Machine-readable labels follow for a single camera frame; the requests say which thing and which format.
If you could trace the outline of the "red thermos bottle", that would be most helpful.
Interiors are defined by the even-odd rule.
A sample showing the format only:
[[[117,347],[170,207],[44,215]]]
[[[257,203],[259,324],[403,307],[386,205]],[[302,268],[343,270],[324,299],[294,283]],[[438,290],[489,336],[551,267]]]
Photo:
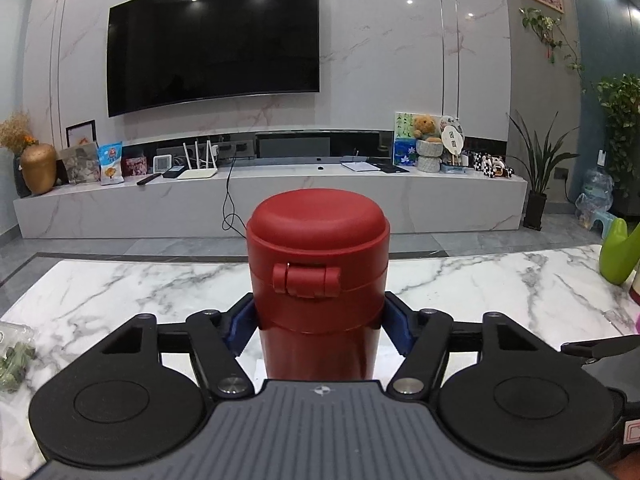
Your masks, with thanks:
[[[246,242],[268,378],[371,379],[390,247],[381,207],[335,188],[280,193],[256,207]]]

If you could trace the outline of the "green plastic object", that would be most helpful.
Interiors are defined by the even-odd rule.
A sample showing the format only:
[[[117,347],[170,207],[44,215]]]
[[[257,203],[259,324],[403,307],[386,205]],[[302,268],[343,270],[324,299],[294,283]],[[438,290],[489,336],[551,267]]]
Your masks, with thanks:
[[[616,218],[602,244],[599,257],[600,274],[610,283],[621,285],[640,259],[640,226],[628,233],[627,223]]]

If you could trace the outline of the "clear water bottle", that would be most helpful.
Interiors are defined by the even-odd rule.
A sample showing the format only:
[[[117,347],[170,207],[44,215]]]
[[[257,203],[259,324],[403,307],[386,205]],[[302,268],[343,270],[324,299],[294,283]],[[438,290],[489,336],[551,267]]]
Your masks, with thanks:
[[[582,190],[575,202],[581,226],[590,230],[596,214],[608,211],[613,203],[614,182],[602,166],[586,171]]]

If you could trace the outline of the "white wifi router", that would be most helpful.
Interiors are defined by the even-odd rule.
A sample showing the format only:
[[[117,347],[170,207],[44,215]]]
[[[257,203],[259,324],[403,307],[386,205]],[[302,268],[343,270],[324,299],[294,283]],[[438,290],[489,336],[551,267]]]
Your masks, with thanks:
[[[192,150],[183,144],[183,155],[186,169],[178,175],[178,180],[206,180],[218,174],[218,146],[211,140],[206,141],[204,148],[195,141]]]

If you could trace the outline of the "black remote control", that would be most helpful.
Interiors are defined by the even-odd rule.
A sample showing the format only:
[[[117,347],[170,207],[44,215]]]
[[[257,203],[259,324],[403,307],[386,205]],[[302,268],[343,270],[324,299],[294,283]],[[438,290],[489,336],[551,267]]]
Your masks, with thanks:
[[[161,175],[162,174],[149,174],[148,176],[137,181],[137,186],[145,186],[150,182],[154,181],[155,179],[159,178]]]

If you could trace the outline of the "small white clock display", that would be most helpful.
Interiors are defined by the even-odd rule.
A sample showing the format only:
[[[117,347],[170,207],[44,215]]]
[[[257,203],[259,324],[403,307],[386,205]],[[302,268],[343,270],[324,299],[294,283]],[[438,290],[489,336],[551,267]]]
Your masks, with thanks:
[[[152,161],[152,173],[153,174],[164,174],[168,171],[172,166],[172,156],[171,155],[156,155],[153,157]]]

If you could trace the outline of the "green blue painting card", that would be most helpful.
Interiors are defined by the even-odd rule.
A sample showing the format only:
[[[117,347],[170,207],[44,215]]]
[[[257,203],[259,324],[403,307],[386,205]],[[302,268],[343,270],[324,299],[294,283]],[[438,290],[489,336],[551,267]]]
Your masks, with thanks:
[[[396,112],[392,157],[396,166],[416,166],[416,138],[413,136],[413,114]]]

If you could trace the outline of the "potted green plant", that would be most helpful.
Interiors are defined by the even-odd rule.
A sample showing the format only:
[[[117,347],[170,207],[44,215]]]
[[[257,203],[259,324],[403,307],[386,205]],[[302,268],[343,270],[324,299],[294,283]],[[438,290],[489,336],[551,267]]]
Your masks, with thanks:
[[[525,226],[526,229],[541,230],[542,215],[544,214],[544,208],[546,208],[547,203],[546,192],[553,170],[555,170],[561,162],[578,157],[577,153],[562,151],[565,139],[576,131],[577,127],[562,133],[554,143],[550,140],[558,116],[559,113],[554,114],[543,139],[538,136],[536,130],[533,132],[529,131],[524,118],[519,112],[515,112],[515,116],[509,116],[510,124],[515,128],[526,149],[525,158],[511,155],[511,158],[517,160],[524,167],[529,183],[528,199],[523,220],[523,226]]]

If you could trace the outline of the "plastic box of green vegetables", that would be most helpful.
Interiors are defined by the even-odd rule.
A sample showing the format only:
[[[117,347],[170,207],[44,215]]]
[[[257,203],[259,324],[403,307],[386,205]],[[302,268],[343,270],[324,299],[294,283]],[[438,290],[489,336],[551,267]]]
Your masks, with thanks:
[[[2,393],[14,393],[36,358],[35,331],[27,325],[2,322],[0,327]]]

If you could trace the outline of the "round white paper fan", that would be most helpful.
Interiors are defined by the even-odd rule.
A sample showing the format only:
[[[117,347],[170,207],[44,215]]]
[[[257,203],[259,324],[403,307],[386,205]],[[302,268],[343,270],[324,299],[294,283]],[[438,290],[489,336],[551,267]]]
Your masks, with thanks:
[[[464,133],[458,118],[442,116],[439,119],[440,140],[444,150],[450,155],[450,162],[454,166],[462,165],[462,151],[464,148]]]

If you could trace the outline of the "blue snack bag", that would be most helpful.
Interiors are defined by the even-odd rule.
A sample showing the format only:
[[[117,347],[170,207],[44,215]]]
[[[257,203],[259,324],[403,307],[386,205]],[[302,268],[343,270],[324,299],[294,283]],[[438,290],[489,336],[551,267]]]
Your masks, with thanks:
[[[103,144],[98,148],[102,185],[124,182],[122,176],[122,142]]]

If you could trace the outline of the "grey photo card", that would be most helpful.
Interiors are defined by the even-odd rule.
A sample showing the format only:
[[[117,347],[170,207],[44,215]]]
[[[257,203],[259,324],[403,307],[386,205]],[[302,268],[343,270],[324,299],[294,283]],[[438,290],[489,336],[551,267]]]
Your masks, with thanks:
[[[66,148],[58,152],[58,157],[62,160],[70,184],[99,182],[101,171],[95,143]]]

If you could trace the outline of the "black framed picture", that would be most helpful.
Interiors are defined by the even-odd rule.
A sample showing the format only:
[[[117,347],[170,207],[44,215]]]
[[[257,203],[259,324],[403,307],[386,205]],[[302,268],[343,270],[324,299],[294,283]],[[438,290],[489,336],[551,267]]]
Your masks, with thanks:
[[[65,133],[66,145],[69,148],[96,143],[96,121],[90,119],[86,122],[78,122],[78,124],[68,126]]]

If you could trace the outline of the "gold round vase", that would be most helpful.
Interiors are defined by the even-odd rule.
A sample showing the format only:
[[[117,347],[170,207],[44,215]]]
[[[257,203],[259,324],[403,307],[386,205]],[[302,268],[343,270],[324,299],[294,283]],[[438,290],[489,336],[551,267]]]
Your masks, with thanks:
[[[50,144],[34,144],[21,154],[22,174],[29,191],[41,195],[52,190],[58,155]]]

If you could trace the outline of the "black curved television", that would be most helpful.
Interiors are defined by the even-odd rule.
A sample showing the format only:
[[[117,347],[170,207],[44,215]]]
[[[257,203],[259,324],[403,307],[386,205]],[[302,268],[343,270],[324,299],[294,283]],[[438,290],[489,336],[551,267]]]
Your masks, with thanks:
[[[319,89],[319,0],[130,0],[108,12],[112,117]]]

